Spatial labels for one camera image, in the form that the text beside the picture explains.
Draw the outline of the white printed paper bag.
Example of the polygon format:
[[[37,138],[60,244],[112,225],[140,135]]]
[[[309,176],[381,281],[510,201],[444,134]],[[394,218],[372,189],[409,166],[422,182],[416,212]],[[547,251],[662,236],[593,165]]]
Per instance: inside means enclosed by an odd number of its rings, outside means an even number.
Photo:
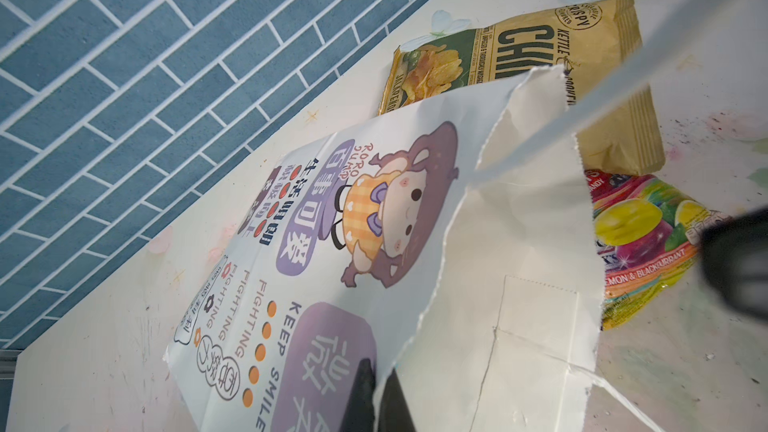
[[[559,67],[465,87],[287,154],[166,359],[201,431],[337,431],[360,366],[421,431],[579,431],[604,266]]]

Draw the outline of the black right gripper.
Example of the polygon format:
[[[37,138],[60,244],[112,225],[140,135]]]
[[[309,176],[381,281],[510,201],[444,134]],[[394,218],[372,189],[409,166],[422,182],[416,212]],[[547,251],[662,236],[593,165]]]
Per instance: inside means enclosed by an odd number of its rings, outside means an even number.
[[[729,309],[767,319],[767,209],[706,229],[699,248],[705,283]]]

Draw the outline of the orange Fox's fruits candy bag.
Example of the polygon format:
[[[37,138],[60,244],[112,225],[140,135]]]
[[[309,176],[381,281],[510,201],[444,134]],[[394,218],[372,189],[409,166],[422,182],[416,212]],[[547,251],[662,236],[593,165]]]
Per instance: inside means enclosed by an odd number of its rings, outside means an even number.
[[[654,175],[587,170],[596,248],[605,266],[602,328],[629,321],[697,260],[703,232],[729,217]]]

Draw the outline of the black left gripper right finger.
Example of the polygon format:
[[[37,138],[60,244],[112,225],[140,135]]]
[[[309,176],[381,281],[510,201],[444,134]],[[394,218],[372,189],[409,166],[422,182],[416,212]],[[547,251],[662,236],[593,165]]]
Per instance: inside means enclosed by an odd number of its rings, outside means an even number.
[[[416,431],[396,369],[392,370],[384,386],[383,395],[380,401],[377,431]]]

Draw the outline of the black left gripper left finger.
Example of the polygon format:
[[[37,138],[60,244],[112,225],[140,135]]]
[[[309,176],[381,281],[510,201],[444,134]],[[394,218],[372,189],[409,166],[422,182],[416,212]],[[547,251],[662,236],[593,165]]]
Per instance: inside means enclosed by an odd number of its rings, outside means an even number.
[[[339,428],[340,432],[372,432],[375,425],[373,394],[375,373],[369,358],[360,361],[348,403]]]

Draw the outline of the yellow chips bag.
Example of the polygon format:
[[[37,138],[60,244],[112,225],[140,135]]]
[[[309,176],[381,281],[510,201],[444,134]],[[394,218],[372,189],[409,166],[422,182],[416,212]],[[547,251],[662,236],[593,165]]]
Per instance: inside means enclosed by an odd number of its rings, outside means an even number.
[[[561,66],[573,106],[642,44],[634,0],[601,0],[519,15],[476,29],[402,45],[381,114],[449,90]],[[644,88],[577,135],[584,165],[644,175],[665,163],[651,91]]]

